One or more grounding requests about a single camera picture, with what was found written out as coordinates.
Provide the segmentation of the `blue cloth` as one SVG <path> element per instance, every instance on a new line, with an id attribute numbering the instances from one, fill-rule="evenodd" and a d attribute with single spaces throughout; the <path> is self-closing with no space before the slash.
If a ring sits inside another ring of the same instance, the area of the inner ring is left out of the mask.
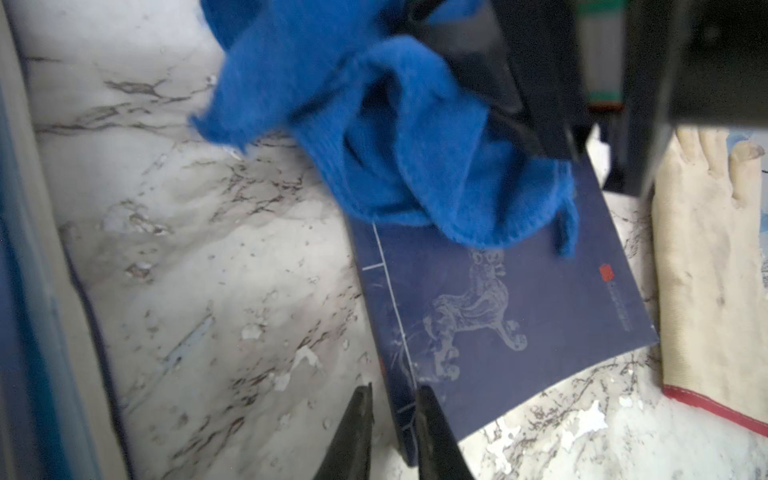
<path id="1" fill-rule="evenodd" d="M 552 222 L 578 237 L 566 161 L 529 158 L 448 64 L 397 32 L 400 1 L 205 1 L 225 53 L 193 124 L 244 149 L 291 134 L 341 208 L 377 224 L 433 226 L 472 248 L 506 248 Z"/>

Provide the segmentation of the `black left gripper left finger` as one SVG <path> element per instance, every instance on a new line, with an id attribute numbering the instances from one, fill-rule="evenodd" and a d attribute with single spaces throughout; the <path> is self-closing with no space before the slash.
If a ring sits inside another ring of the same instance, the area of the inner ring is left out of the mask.
<path id="1" fill-rule="evenodd" d="M 372 385 L 358 386 L 313 479 L 368 480 L 373 423 Z"/>

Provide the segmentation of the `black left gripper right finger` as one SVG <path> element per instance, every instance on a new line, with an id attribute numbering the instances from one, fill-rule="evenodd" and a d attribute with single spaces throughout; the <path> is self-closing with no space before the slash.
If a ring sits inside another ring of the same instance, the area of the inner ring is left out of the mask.
<path id="1" fill-rule="evenodd" d="M 416 391 L 415 427 L 421 480 L 474 479 L 429 385 Z"/>

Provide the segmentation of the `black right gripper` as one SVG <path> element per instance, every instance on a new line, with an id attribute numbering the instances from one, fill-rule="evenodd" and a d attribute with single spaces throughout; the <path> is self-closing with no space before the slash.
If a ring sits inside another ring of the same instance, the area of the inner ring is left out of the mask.
<path id="1" fill-rule="evenodd" d="M 583 72 L 614 193 L 651 189 L 677 126 L 767 126 L 764 1 L 410 1 L 407 32 L 531 158 L 584 155 Z"/>

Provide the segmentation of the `dark blue horse-cover book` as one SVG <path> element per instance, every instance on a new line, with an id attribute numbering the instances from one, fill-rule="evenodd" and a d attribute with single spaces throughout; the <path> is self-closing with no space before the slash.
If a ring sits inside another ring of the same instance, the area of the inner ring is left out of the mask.
<path id="1" fill-rule="evenodd" d="M 349 230 L 400 452 L 417 463 L 414 389 L 433 388 L 463 439 L 556 383 L 658 336 L 591 166 L 573 169 L 575 253 L 549 225 L 506 250 L 432 227 Z"/>

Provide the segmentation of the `blue Little Prince book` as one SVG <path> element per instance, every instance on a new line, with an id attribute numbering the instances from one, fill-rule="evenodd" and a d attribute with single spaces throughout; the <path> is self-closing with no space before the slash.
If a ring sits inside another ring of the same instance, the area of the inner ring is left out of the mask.
<path id="1" fill-rule="evenodd" d="M 91 313 L 11 88 L 1 87 L 1 476 L 129 479 Z"/>

